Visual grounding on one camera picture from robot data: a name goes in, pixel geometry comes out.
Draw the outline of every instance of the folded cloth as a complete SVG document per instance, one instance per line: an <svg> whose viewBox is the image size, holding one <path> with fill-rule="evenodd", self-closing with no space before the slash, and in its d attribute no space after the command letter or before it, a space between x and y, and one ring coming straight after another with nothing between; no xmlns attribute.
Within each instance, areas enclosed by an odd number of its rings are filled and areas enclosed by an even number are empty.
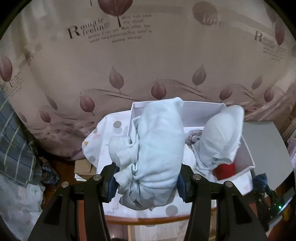
<svg viewBox="0 0 296 241"><path fill-rule="evenodd" d="M240 146L244 109L234 105L225 108L206 123L200 139L192 145L196 171L215 181L212 171L220 164L234 161Z"/></svg>
<svg viewBox="0 0 296 241"><path fill-rule="evenodd" d="M129 136L112 137L109 154L120 167L119 203L145 210L174 200L184 149L180 98L150 102L132 120Z"/></svg>

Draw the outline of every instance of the red ball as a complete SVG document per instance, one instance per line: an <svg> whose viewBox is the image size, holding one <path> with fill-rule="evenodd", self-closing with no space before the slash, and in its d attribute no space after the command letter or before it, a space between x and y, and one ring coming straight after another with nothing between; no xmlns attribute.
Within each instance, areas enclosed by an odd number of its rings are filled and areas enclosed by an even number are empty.
<svg viewBox="0 0 296 241"><path fill-rule="evenodd" d="M220 164L213 170L214 176L219 180L230 178L235 174L235 164Z"/></svg>

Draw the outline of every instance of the metal screw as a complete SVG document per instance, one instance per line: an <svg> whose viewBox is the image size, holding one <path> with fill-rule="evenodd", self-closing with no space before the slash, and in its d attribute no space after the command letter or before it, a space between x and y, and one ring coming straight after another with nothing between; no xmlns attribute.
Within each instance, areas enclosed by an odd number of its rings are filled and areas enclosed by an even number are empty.
<svg viewBox="0 0 296 241"><path fill-rule="evenodd" d="M231 181L226 181L225 185L229 188L233 187L233 183Z"/></svg>
<svg viewBox="0 0 296 241"><path fill-rule="evenodd" d="M98 181L98 180L100 180L101 178L102 178L102 176L101 176L100 174L94 175L94 177L93 177L93 179L94 179L95 181Z"/></svg>
<svg viewBox="0 0 296 241"><path fill-rule="evenodd" d="M63 182L63 183L62 183L62 187L63 187L63 188L66 188L67 186L69 186L69 182Z"/></svg>
<svg viewBox="0 0 296 241"><path fill-rule="evenodd" d="M200 179L202 178L202 176L199 175L199 174L194 174L192 177L193 177L193 179L196 180L196 181L198 181L198 180L200 180Z"/></svg>

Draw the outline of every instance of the plaid fabric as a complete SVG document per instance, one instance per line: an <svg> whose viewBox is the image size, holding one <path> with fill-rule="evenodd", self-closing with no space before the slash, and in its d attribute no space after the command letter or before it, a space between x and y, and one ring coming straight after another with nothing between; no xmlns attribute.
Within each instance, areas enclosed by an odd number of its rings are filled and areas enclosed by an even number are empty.
<svg viewBox="0 0 296 241"><path fill-rule="evenodd" d="M0 90L0 173L26 187L34 175L36 157L28 131Z"/></svg>

